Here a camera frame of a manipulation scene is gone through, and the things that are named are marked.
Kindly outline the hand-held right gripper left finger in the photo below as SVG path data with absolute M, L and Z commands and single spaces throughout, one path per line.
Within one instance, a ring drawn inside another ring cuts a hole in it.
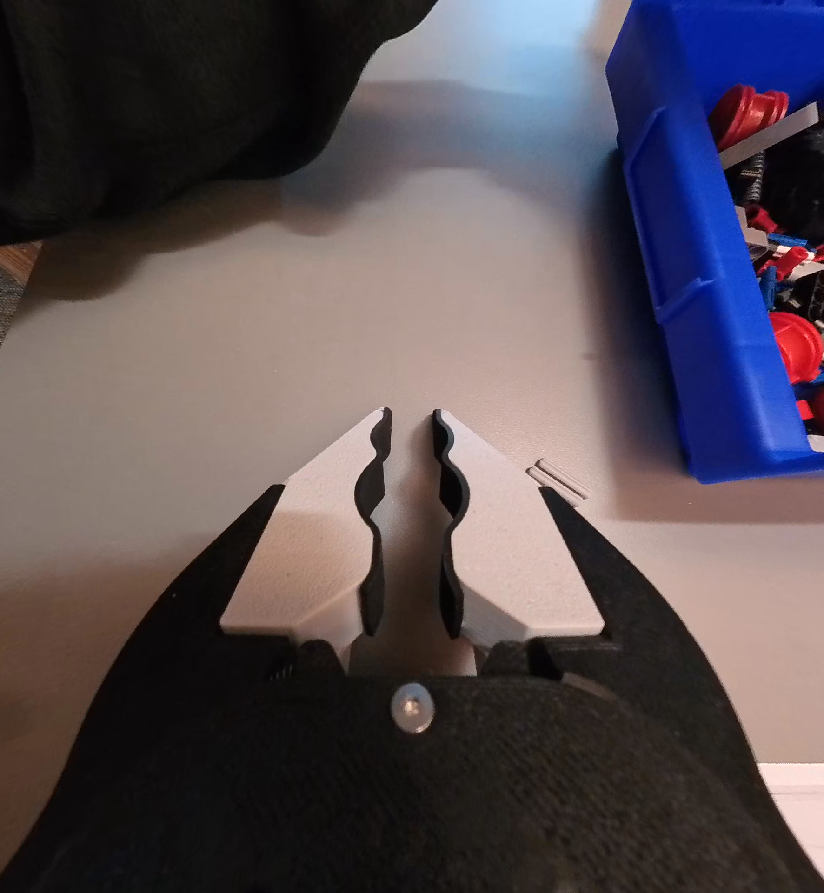
M 381 407 L 268 495 L 259 541 L 220 618 L 226 634 L 327 642 L 344 670 L 384 614 L 382 534 L 392 411 Z

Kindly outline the small white part on table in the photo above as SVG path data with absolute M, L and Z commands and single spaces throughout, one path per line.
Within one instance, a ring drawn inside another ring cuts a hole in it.
M 580 506 L 585 501 L 585 497 L 577 490 L 571 488 L 556 477 L 544 472 L 535 465 L 527 468 L 526 473 L 540 486 L 556 492 L 571 506 Z

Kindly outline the pile of toy building pieces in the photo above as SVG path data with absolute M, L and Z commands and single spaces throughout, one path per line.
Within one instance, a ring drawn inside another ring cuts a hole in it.
M 718 154 L 767 315 L 796 314 L 824 338 L 824 243 L 783 229 L 763 206 L 766 152 L 816 125 L 824 125 L 824 112 L 815 103 L 794 112 L 789 106 L 782 120 Z M 824 453 L 824 433 L 808 402 L 824 387 L 824 357 L 814 381 L 790 386 L 810 448 Z

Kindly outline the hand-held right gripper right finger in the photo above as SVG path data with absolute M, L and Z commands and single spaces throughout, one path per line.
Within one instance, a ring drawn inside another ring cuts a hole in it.
M 592 640 L 606 620 L 555 523 L 543 488 L 446 409 L 432 412 L 439 498 L 440 615 L 467 642 L 473 673 L 501 643 Z

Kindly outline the blue plastic bin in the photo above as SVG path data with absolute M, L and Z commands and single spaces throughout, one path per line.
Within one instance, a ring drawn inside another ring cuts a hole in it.
M 708 127 L 737 83 L 824 106 L 824 2 L 631 2 L 606 75 L 691 474 L 824 476 Z

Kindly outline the person's black clothing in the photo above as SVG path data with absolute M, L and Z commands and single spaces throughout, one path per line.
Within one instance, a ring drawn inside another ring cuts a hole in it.
M 429 1 L 0 1 L 0 246 L 278 178 Z

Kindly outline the black toy tire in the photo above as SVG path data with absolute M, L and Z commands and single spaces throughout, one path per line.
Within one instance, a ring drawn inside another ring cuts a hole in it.
M 824 243 L 824 125 L 766 152 L 763 206 L 783 229 Z

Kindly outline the small grey flat piece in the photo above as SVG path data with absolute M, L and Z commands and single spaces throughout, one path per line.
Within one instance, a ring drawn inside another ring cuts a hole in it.
M 549 460 L 541 457 L 536 460 L 533 468 L 537 469 L 543 476 L 554 481 L 552 484 L 553 488 L 558 489 L 559 487 L 562 487 L 562 489 L 570 494 L 575 494 L 574 499 L 579 501 L 585 501 L 590 498 L 591 490 L 589 487 L 571 474 L 562 471 L 556 464 Z

